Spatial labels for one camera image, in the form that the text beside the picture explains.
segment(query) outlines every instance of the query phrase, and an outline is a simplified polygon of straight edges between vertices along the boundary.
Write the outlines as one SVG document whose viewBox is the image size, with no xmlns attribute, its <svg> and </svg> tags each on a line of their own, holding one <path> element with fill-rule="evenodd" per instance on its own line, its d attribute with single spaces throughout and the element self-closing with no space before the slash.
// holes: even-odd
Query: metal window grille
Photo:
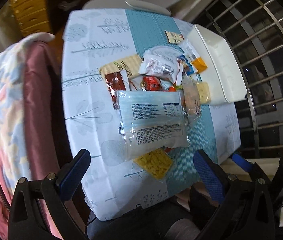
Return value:
<svg viewBox="0 0 283 240">
<path fill-rule="evenodd" d="M 244 157 L 283 148 L 283 8 L 276 0 L 214 0 L 193 22 L 221 35 L 238 62 L 247 98 L 236 102 Z"/>
</svg>

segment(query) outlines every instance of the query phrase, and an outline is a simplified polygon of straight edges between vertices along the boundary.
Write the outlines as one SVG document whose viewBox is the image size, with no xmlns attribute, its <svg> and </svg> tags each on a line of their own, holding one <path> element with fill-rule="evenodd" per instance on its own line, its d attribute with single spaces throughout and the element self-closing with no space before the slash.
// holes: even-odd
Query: table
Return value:
<svg viewBox="0 0 283 240">
<path fill-rule="evenodd" d="M 81 148 L 91 153 L 82 185 L 86 203 L 100 220 L 116 218 L 139 204 L 152 206 L 198 181 L 192 160 L 197 149 L 221 163 L 240 146 L 234 104 L 205 105 L 195 127 L 187 129 L 190 147 L 170 152 L 176 167 L 165 182 L 120 158 L 120 119 L 98 69 L 136 53 L 142 57 L 146 49 L 179 55 L 180 48 L 168 44 L 164 31 L 186 36 L 191 28 L 171 17 L 135 10 L 90 9 L 69 16 L 62 68 L 66 127 L 72 154 Z"/>
</svg>

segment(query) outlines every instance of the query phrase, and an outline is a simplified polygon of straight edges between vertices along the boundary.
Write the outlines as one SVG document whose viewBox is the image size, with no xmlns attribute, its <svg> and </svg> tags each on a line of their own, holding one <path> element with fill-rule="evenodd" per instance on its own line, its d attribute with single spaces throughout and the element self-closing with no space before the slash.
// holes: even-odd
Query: blue gripper pad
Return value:
<svg viewBox="0 0 283 240">
<path fill-rule="evenodd" d="M 241 167 L 246 172 L 251 172 L 253 168 L 253 164 L 249 163 L 246 159 L 241 157 L 239 154 L 234 153 L 231 157 L 234 163 L 236 163 L 239 167 Z"/>
<path fill-rule="evenodd" d="M 203 150 L 195 152 L 194 166 L 205 184 L 212 200 L 218 201 L 218 203 L 221 204 L 225 198 L 225 185 L 220 181 L 219 176 L 225 176 L 226 178 L 226 173 L 224 173 L 219 165 L 214 164 Z"/>
<path fill-rule="evenodd" d="M 90 166 L 90 153 L 85 149 L 81 149 L 75 158 L 65 164 L 58 172 L 56 185 L 59 188 L 59 196 L 62 202 L 70 200 L 88 167 Z"/>
</svg>

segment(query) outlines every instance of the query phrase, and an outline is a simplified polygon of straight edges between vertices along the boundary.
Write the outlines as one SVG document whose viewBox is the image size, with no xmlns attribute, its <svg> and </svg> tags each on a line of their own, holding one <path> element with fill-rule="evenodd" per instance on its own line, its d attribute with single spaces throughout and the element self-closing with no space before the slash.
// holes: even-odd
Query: person's leg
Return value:
<svg viewBox="0 0 283 240">
<path fill-rule="evenodd" d="M 176 221 L 183 218 L 192 220 L 191 214 L 172 199 L 159 203 L 146 211 L 154 221 L 154 226 L 163 235 L 168 232 Z"/>
<path fill-rule="evenodd" d="M 89 239 L 92 239 L 95 234 L 104 231 L 107 226 L 112 222 L 113 220 L 108 221 L 100 221 L 94 214 L 94 212 L 90 212 L 88 223 L 86 226 L 86 236 Z"/>
</svg>

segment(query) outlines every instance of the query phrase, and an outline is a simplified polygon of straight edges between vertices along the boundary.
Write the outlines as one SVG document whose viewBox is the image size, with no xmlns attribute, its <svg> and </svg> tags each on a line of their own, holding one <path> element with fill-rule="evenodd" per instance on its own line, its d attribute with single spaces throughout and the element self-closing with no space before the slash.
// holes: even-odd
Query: clear plastic package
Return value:
<svg viewBox="0 0 283 240">
<path fill-rule="evenodd" d="M 188 68 L 185 70 L 188 76 L 194 73 L 201 73 L 207 69 L 206 63 L 188 39 L 182 41 L 179 46 L 184 51 L 183 58 L 180 59 L 188 65 Z"/>
<path fill-rule="evenodd" d="M 129 81 L 129 87 L 130 87 L 131 91 L 136 91 L 136 90 L 143 91 L 143 89 L 140 85 L 142 80 L 143 80 L 143 77 L 144 76 L 139 75 L 139 76 L 137 76 L 137 77 L 135 77 L 135 78 L 133 78 Z"/>
<path fill-rule="evenodd" d="M 163 146 L 188 146 L 179 92 L 118 91 L 117 94 L 125 160 Z"/>
<path fill-rule="evenodd" d="M 200 82 L 193 80 L 194 84 L 196 85 L 199 93 L 200 104 L 209 104 L 211 101 L 209 86 L 207 82 Z"/>
<path fill-rule="evenodd" d="M 188 115 L 188 124 L 193 126 L 195 120 L 201 116 L 200 96 L 196 85 L 188 76 L 182 79 L 185 97 L 185 110 Z"/>
<path fill-rule="evenodd" d="M 175 161 L 162 148 L 146 153 L 134 162 L 160 182 L 166 180 L 175 167 Z"/>
<path fill-rule="evenodd" d="M 162 85 L 159 78 L 152 76 L 144 76 L 140 83 L 142 90 L 144 91 L 161 91 Z"/>
<path fill-rule="evenodd" d="M 150 50 L 144 53 L 144 61 L 140 64 L 138 73 L 147 76 L 166 78 L 171 83 L 179 85 L 181 82 L 183 65 L 176 60 L 171 61 Z"/>
</svg>

